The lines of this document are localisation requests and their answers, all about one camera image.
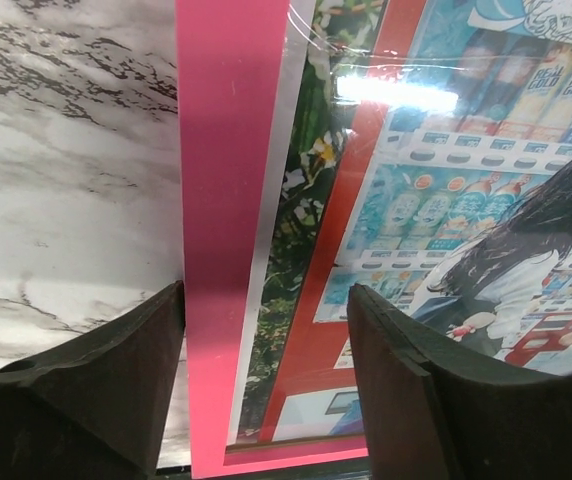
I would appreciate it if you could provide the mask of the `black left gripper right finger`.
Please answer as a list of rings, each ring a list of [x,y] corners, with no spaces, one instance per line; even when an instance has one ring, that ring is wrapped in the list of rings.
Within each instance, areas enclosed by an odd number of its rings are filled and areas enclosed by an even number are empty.
[[[348,301],[375,479],[572,479],[572,374],[474,352],[369,287]]]

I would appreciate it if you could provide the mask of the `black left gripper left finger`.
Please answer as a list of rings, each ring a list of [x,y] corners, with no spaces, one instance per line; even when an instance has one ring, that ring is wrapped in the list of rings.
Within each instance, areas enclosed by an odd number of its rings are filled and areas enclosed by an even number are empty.
[[[148,479],[185,327],[176,282],[132,311],[0,369],[0,479]]]

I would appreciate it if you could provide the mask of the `printed photo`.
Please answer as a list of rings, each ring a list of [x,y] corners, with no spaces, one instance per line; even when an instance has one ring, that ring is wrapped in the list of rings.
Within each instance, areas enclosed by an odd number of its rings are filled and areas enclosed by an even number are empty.
[[[229,446],[358,435],[367,286],[572,373],[572,1],[296,1],[301,83],[261,221]]]

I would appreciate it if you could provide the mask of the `pink photo frame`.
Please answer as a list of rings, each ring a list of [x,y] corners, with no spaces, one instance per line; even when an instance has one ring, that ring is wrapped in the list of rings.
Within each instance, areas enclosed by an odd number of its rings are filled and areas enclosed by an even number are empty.
[[[360,437],[228,453],[253,260],[270,240],[311,1],[176,5],[184,296],[196,479],[348,460]]]

